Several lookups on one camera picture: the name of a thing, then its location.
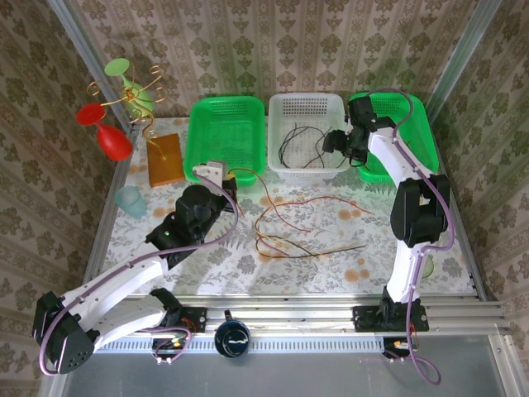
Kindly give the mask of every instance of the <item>black mug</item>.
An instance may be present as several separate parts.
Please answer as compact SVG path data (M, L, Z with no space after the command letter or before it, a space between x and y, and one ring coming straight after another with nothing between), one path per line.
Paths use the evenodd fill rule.
M248 350L250 331L243 322L234 320L229 310L224 316L226 321L215 332L215 348L224 357L235 358Z

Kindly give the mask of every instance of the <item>plastic basket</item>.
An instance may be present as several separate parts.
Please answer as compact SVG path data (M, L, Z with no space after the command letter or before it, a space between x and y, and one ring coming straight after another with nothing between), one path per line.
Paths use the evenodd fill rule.
M231 168L248 168L261 175L266 167L265 106L255 97L215 97L193 106L183 172L198 183L193 167L209 160L223 160ZM240 186L257 178L235 171Z
M351 99L364 97L366 93L353 95ZM400 122L409 112L409 103L400 93L374 93L371 96L374 112L378 117L389 116L395 123ZM436 144L431 134L430 123L424 105L419 98L410 95L413 101L412 116L399 128L403 140L412 153L431 172L439 169ZM360 167L360 178L370 184L392 184L393 181L382 163L375 155L367 155L367 168Z
M345 112L342 99L332 93L281 93L270 98L268 117L268 166L285 179L331 179L349 168L344 156L324 153L323 164L310 160L322 153L322 134L311 130L293 139L284 152L284 162L279 160L279 148L285 137L296 127L315 127L327 133L345 130Z

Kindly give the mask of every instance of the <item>cup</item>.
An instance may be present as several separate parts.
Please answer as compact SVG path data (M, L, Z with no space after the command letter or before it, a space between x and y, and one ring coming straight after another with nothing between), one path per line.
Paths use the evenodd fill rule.
M243 322L234 320L229 310L224 316L226 321L215 332L215 348L224 357L235 358L248 350L250 331Z
M116 205L134 218L140 219L147 212L145 200L136 186L123 186L114 198Z

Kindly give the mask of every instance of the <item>plastic cup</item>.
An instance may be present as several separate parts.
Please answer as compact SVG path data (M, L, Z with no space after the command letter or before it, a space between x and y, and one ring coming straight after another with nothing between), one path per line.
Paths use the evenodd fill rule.
M145 200L136 186L123 186L117 191L114 201L119 208L136 219L147 212Z

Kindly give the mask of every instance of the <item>white basket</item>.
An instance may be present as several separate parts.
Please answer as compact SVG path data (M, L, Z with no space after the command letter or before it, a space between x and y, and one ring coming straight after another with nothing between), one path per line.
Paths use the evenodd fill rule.
M307 130L293 138L284 151L284 163L279 160L279 148L285 137L296 127L315 127L327 133L332 130L345 131L344 105L334 93L281 93L270 98L268 117L268 166L285 179L332 179L349 168L349 162L338 151L324 153L323 164L318 157L316 143L322 134ZM323 139L317 143L322 153Z

